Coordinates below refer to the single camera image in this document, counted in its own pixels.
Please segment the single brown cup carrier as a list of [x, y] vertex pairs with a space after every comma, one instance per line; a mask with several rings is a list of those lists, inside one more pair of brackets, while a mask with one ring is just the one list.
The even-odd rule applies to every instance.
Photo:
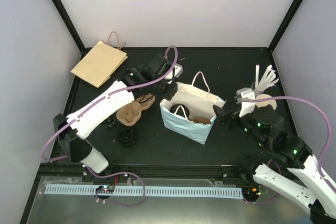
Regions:
[[194, 123], [203, 124], [203, 125], [210, 125], [211, 124], [211, 120], [207, 119], [207, 118], [201, 118], [201, 117], [193, 116], [193, 117], [190, 117], [189, 120], [194, 122]]

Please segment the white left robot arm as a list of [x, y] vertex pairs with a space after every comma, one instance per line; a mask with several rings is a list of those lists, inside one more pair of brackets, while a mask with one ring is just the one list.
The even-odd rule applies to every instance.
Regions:
[[123, 106], [146, 95], [162, 95], [172, 99], [177, 92], [175, 79], [183, 72], [177, 59], [157, 55], [146, 65], [125, 70], [105, 92], [83, 108], [64, 116], [54, 117], [53, 139], [65, 152], [60, 159], [89, 167], [102, 182], [108, 181], [113, 169], [107, 158], [87, 138], [92, 131]]

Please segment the light blue paper bag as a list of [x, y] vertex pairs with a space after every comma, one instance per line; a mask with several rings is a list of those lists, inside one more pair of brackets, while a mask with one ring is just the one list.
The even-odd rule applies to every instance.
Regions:
[[[204, 145], [216, 120], [213, 105], [223, 107], [226, 101], [210, 92], [205, 76], [201, 71], [197, 72], [192, 83], [185, 84], [179, 82], [177, 85], [178, 91], [172, 100], [163, 99], [160, 102], [164, 126], [173, 132], [184, 135]], [[170, 108], [175, 104], [187, 106], [190, 116], [184, 118], [171, 113]], [[189, 120], [193, 116], [210, 119], [211, 124], [194, 123]]]

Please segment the stack of black lids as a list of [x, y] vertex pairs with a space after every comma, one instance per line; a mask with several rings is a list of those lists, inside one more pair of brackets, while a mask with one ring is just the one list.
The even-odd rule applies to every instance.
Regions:
[[134, 146], [138, 141], [138, 134], [132, 127], [122, 127], [118, 131], [118, 142], [121, 146], [128, 148]]

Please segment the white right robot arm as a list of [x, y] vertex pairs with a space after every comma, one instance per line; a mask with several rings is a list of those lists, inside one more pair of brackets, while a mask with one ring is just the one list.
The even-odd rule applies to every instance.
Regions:
[[221, 124], [244, 131], [303, 185], [250, 157], [239, 167], [243, 183], [256, 182], [274, 190], [304, 210], [313, 223], [335, 223], [335, 192], [330, 188], [334, 181], [322, 178], [311, 148], [299, 136], [284, 131], [284, 119], [271, 105], [255, 108], [243, 117], [238, 111], [226, 112], [217, 105], [213, 110]]

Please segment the stack of white paper cups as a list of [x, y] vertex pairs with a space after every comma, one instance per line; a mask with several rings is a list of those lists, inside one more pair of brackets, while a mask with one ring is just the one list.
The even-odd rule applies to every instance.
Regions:
[[260, 94], [256, 97], [256, 100], [264, 100], [267, 99], [267, 101], [261, 101], [261, 102], [257, 102], [256, 103], [256, 107], [258, 108], [262, 108], [262, 107], [266, 107], [268, 105], [270, 105], [272, 107], [273, 110], [276, 110], [277, 108], [277, 102], [276, 100], [272, 99], [272, 96], [268, 95], [268, 94]]

